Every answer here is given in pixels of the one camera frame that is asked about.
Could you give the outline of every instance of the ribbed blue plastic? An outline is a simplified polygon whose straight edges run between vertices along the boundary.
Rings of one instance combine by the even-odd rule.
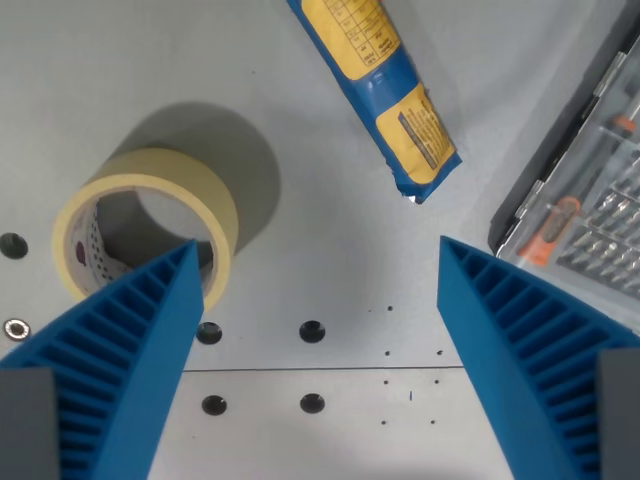
[[[0,361],[53,370],[63,480],[147,478],[203,308],[192,241],[100,290]]]
[[[599,479],[596,358],[639,347],[607,316],[450,238],[438,308],[517,480]]]

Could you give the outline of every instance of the orange tool handle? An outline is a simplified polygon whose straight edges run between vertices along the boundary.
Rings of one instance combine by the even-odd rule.
[[[580,200],[575,197],[561,198],[540,230],[520,249],[518,255],[534,265],[546,266],[551,253],[580,211],[580,207]]]

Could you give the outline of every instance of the yellow tape roll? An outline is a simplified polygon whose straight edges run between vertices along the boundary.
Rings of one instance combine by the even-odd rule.
[[[130,269],[104,251],[97,225],[100,198],[148,190],[191,208],[209,232],[213,263],[203,274],[205,309],[213,307],[229,280],[238,239],[238,214],[231,193],[206,165],[162,148],[126,153],[105,163],[60,212],[53,231],[53,256],[65,286],[78,300]]]

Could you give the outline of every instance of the blue package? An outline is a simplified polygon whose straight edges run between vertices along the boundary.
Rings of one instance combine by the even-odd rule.
[[[391,168],[424,202],[461,163],[379,0],[287,0]]]

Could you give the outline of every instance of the nutrition label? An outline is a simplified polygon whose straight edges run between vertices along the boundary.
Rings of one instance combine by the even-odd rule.
[[[302,8],[351,80],[371,72],[400,45],[379,0],[304,0]]]
[[[399,40],[377,0],[324,0],[365,65],[385,57]]]
[[[422,185],[455,151],[421,84],[379,115],[376,126],[409,178]]]

